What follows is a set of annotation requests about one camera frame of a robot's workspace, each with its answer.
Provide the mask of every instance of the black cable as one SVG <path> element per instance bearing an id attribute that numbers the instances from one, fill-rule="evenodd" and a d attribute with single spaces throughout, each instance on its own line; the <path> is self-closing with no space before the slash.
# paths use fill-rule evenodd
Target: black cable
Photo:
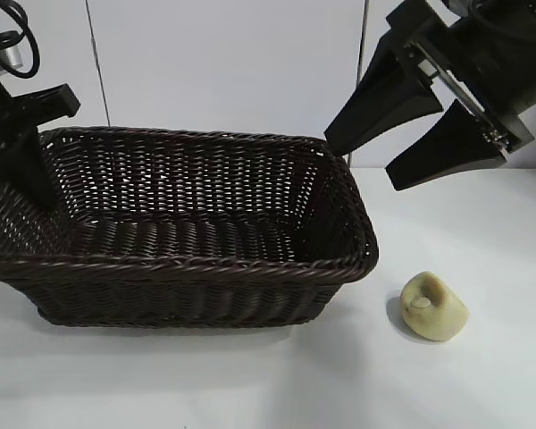
<path id="1" fill-rule="evenodd" d="M 472 0 L 468 5 L 468 13 L 477 24 L 491 31 L 495 36 L 499 36 L 511 42 L 536 45 L 536 38 L 514 33 L 487 20 L 478 9 L 481 1 L 482 0 Z"/>
<path id="2" fill-rule="evenodd" d="M 32 51 L 32 65 L 28 71 L 15 70 L 14 68 L 10 67 L 10 65 L 6 64 L 2 58 L 0 58 L 0 67 L 17 78 L 33 78 L 36 76 L 39 70 L 40 56 L 38 42 L 36 41 L 34 33 L 28 25 L 28 15 L 26 14 L 26 11 L 24 11 L 24 9 L 14 0 L 0 0 L 0 9 L 10 18 L 12 18 L 14 22 L 16 22 L 16 24 L 18 24 L 18 26 L 21 28 L 22 33 L 18 37 L 20 39 L 18 43 L 20 43 L 20 41 L 22 41 L 24 38 L 27 38 L 29 47 Z"/>

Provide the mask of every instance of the robotic arm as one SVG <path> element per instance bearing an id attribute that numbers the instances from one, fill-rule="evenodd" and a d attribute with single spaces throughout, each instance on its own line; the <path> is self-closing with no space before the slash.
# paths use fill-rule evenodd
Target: robotic arm
<path id="1" fill-rule="evenodd" d="M 20 33 L 0 33 L 0 75 L 8 72 L 18 78 L 32 78 L 40 61 L 28 16 L 13 0 L 0 0 L 0 9 L 21 28 Z M 22 62 L 18 45 L 24 38 L 32 50 L 28 71 L 19 70 Z M 39 206 L 51 208 L 55 193 L 41 159 L 38 125 L 72 117 L 79 108 L 80 102 L 67 85 L 12 97 L 0 83 L 0 182 L 11 183 Z"/>
<path id="2" fill-rule="evenodd" d="M 354 95 L 326 131 L 345 155 L 384 131 L 442 112 L 441 79 L 456 101 L 387 166 L 396 189 L 506 162 L 533 140 L 519 114 L 536 104 L 536 0 L 443 0 L 448 27 L 426 0 L 405 0 Z"/>
<path id="3" fill-rule="evenodd" d="M 392 161 L 396 189 L 440 176 L 491 168 L 533 140 L 518 115 L 536 104 L 536 0 L 443 0 L 461 18 L 448 27 L 426 0 L 404 0 L 387 18 L 367 73 L 335 118 L 326 138 L 345 155 L 384 131 L 442 112 L 431 91 L 441 79 L 456 102 L 418 142 Z M 0 9 L 21 32 L 0 33 L 0 74 L 31 78 L 38 44 L 28 17 L 13 0 Z M 17 46 L 26 38 L 32 65 L 20 71 Z M 38 125 L 77 113 L 67 85 L 12 97 L 0 83 L 0 182 L 51 208 L 55 193 L 41 160 Z"/>

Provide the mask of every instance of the dark brown wicker basket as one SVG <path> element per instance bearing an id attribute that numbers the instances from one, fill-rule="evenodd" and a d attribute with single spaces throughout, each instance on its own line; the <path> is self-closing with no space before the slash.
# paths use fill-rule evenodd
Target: dark brown wicker basket
<path id="1" fill-rule="evenodd" d="M 302 324 L 377 262 L 322 140 L 74 128 L 41 145 L 59 203 L 0 187 L 0 281 L 54 324 Z"/>

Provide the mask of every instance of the white tabletop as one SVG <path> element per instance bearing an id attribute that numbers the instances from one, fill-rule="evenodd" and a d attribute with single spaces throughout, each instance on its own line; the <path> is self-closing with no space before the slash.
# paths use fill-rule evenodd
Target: white tabletop
<path id="1" fill-rule="evenodd" d="M 354 175 L 381 261 L 305 326 L 69 329 L 0 284 L 0 429 L 536 427 L 536 171 L 400 193 L 382 170 Z M 449 343 L 398 317 L 424 270 L 471 310 Z"/>

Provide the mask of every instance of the white backdrop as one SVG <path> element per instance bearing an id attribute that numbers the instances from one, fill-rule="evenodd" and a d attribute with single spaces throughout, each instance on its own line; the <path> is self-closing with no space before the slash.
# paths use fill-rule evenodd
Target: white backdrop
<path id="1" fill-rule="evenodd" d="M 42 52 L 14 94 L 68 82 L 82 102 L 61 124 L 106 124 L 85 0 L 21 0 Z M 114 125 L 306 134 L 323 130 L 356 81 L 364 0 L 89 0 Z M 370 0 L 364 65 L 399 0 Z M 430 0 L 451 20 L 440 0 Z M 13 25 L 0 15 L 0 30 Z M 444 105 L 451 95 L 436 85 Z M 439 115 L 359 149 L 354 166 L 384 166 Z M 523 118 L 536 136 L 536 106 Z M 510 157 L 536 167 L 536 141 Z"/>

